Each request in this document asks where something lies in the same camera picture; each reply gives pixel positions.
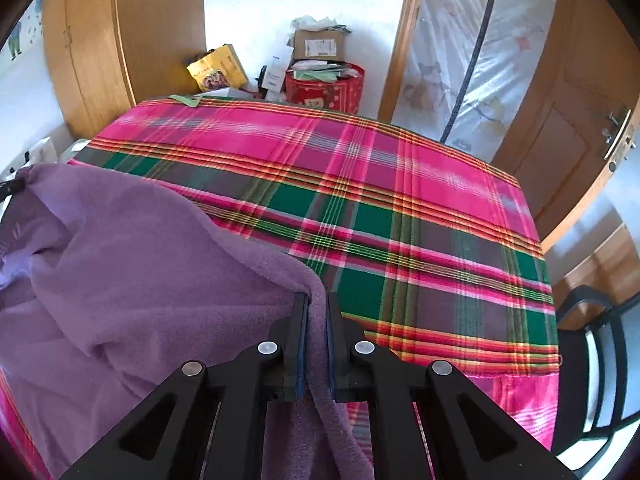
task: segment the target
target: purple fleece blanket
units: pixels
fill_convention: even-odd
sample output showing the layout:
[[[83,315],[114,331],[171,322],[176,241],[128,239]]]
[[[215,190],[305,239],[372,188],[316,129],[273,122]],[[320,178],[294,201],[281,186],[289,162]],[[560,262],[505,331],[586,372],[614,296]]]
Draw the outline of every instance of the purple fleece blanket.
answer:
[[[373,477],[327,385],[325,299],[304,264],[115,171],[39,165],[0,222],[0,366],[54,478],[182,362],[231,360],[311,296],[310,395],[272,405],[263,478]]]

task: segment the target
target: wardrobe door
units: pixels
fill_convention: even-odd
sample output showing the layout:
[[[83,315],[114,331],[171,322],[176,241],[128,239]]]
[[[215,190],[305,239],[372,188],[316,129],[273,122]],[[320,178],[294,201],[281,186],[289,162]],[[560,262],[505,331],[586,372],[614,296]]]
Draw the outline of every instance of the wardrobe door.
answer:
[[[42,0],[42,33],[49,76],[58,104],[76,138],[97,132],[84,105],[78,85],[66,29],[66,0]]]
[[[207,50],[204,0],[116,0],[116,9],[136,103],[200,92],[184,61]]]
[[[66,0],[66,26],[94,136],[134,104],[122,59],[115,0]]]

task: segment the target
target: paper tag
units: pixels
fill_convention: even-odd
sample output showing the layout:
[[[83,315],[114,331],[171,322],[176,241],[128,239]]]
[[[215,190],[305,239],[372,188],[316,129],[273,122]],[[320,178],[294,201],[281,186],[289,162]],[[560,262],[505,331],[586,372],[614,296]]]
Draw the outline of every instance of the paper tag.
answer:
[[[305,56],[337,56],[338,47],[335,40],[305,40]]]
[[[274,74],[271,72],[265,72],[264,78],[262,80],[262,88],[267,88],[268,91],[279,92],[282,88],[282,84],[284,83],[284,76],[280,76],[279,74]]]

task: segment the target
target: door handle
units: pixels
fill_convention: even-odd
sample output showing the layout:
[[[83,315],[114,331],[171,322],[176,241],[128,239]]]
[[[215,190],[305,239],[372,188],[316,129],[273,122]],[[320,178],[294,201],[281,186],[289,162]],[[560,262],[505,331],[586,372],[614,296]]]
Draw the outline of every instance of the door handle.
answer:
[[[604,153],[604,160],[609,160],[611,158],[611,155],[613,155],[617,147],[620,145],[625,130],[631,120],[631,110],[625,107],[618,116],[615,116],[613,112],[610,112],[607,119],[613,123],[613,125],[615,126],[615,130],[614,133],[608,133],[607,135],[605,141],[607,144],[607,148]]]
[[[609,120],[615,125],[614,133],[603,130],[606,136],[604,160],[609,163],[609,171],[614,172],[620,162],[626,160],[627,153],[636,147],[636,128],[631,124],[632,111],[624,108],[618,116],[609,114]]]

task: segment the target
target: black cable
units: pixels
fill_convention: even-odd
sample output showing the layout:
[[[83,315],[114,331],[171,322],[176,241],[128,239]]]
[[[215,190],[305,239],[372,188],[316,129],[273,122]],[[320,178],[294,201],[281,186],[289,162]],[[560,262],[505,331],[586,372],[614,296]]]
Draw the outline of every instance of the black cable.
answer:
[[[478,62],[478,57],[480,56],[480,51],[482,50],[484,37],[486,36],[486,31],[489,28],[489,20],[491,19],[492,12],[494,12],[494,3],[495,0],[486,1],[484,16],[482,17],[480,31],[478,32],[478,38],[476,39],[476,46],[474,47],[474,51],[471,54],[469,66],[466,67],[465,78],[462,80],[462,86],[460,87],[460,92],[458,92],[458,97],[456,97],[456,104],[453,106],[453,110],[451,111],[451,117],[449,117],[449,122],[447,123],[447,126],[444,127],[444,131],[442,133],[442,136],[440,137],[440,142],[443,144],[447,142],[447,137],[449,137],[451,129],[453,128],[453,124],[458,118],[460,107],[462,106],[462,101],[465,99],[466,91],[469,88],[469,83],[471,83],[471,76],[474,74],[474,70],[476,69],[476,63]]]

